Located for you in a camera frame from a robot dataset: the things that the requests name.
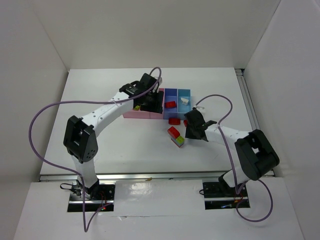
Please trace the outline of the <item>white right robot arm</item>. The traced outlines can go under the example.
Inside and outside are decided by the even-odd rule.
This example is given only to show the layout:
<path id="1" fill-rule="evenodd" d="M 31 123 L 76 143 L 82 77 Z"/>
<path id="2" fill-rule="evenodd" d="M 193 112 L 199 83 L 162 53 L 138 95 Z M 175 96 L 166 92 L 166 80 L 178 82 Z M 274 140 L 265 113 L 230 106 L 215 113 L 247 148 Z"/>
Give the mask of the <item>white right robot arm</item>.
<path id="1" fill-rule="evenodd" d="M 220 192 L 234 190 L 237 194 L 248 181 L 257 181 L 279 165 L 280 158 L 263 131 L 241 131 L 222 126 L 222 121 L 205 121 L 195 107 L 187 112 L 185 137 L 226 147 L 231 170 L 218 178 Z"/>

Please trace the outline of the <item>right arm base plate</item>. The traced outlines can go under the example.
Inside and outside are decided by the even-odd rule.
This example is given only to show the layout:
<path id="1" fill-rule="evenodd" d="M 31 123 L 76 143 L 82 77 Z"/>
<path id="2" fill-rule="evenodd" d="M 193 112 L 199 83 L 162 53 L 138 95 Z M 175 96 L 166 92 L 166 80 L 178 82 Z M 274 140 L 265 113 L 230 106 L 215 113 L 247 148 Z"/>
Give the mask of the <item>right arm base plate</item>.
<path id="1" fill-rule="evenodd" d="M 220 182 L 203 182 L 199 194 L 204 197 L 206 210 L 250 208 L 248 192 L 244 186 L 239 194 L 234 188 Z"/>

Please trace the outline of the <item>grey white lego piece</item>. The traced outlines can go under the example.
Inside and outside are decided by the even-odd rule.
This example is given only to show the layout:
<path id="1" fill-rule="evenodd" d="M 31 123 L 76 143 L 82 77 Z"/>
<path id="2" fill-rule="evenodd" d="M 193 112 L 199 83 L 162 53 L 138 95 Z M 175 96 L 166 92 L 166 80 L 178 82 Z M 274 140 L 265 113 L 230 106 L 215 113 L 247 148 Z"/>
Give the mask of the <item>grey white lego piece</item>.
<path id="1" fill-rule="evenodd" d="M 188 98 L 184 98 L 184 97 L 181 97 L 180 100 L 181 100 L 181 104 L 184 106 L 187 106 L 190 102 Z"/>

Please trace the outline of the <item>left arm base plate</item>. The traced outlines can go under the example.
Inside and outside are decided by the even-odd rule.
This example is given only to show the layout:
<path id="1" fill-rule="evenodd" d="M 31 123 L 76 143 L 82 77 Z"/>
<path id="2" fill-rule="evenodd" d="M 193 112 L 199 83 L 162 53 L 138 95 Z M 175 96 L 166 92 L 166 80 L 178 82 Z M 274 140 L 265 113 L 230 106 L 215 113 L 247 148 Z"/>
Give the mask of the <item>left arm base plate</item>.
<path id="1" fill-rule="evenodd" d="M 68 200 L 68 213 L 79 213 L 83 211 L 83 191 L 77 184 L 62 183 L 60 188 L 70 191 Z M 116 185 L 114 183 L 100 184 L 96 191 L 85 194 L 85 211 L 95 212 L 103 207 L 101 212 L 114 211 Z"/>

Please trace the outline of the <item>wide red lego brick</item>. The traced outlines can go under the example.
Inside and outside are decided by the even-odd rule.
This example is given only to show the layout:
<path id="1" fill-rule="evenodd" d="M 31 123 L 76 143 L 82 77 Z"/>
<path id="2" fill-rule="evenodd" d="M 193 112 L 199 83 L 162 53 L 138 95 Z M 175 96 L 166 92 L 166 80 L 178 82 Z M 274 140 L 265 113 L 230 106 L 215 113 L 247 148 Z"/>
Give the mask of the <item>wide red lego brick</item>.
<path id="1" fill-rule="evenodd" d="M 168 124 L 172 126 L 178 126 L 181 124 L 181 119 L 176 117 L 170 117 L 168 119 Z"/>

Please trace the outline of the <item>multicolour lego stack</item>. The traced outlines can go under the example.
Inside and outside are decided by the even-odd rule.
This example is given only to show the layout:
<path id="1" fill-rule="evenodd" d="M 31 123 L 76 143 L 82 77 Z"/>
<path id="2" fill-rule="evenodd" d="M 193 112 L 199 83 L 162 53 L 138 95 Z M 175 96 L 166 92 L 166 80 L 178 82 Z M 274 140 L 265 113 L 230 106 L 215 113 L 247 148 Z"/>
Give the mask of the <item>multicolour lego stack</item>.
<path id="1" fill-rule="evenodd" d="M 181 136 L 180 132 L 174 127 L 171 126 L 167 133 L 169 134 L 172 142 L 178 147 L 182 147 L 185 143 L 185 139 Z"/>

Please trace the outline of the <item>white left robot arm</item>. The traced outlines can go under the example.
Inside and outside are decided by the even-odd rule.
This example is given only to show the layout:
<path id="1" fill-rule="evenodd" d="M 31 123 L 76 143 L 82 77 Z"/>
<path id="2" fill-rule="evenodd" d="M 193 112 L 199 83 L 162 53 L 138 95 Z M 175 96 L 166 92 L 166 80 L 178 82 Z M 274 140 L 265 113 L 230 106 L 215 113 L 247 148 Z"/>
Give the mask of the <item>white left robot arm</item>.
<path id="1" fill-rule="evenodd" d="M 98 136 L 114 120 L 123 114 L 140 107 L 142 111 L 163 112 L 164 92 L 159 90 L 162 77 L 152 77 L 144 73 L 139 81 L 123 85 L 110 100 L 98 109 L 82 117 L 71 116 L 66 125 L 63 145 L 71 155 L 78 186 L 90 197 L 99 189 L 94 157 L 98 153 Z"/>

